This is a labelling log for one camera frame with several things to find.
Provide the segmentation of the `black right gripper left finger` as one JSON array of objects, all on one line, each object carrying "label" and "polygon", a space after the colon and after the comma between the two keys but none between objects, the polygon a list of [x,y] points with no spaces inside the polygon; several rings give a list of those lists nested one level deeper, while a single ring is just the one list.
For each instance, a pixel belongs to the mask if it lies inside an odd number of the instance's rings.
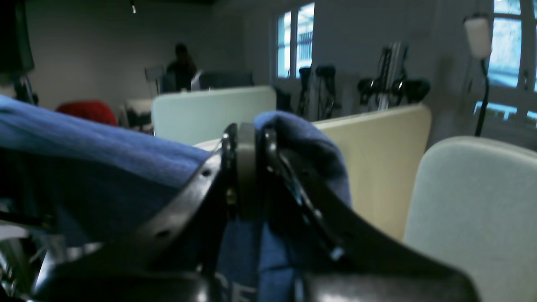
[{"label": "black right gripper left finger", "polygon": [[220,302],[215,269],[229,220],[257,216],[256,130],[231,124],[184,189],[135,231],[35,283],[35,302]]}]

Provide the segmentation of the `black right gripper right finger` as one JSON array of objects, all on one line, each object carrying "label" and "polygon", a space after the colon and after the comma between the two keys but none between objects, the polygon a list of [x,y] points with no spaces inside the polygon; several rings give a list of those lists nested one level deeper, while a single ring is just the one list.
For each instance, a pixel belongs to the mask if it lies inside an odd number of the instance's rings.
[{"label": "black right gripper right finger", "polygon": [[267,221],[284,235],[300,264],[297,302],[479,302],[472,281],[389,238],[358,216],[313,165],[278,145],[267,128]]}]

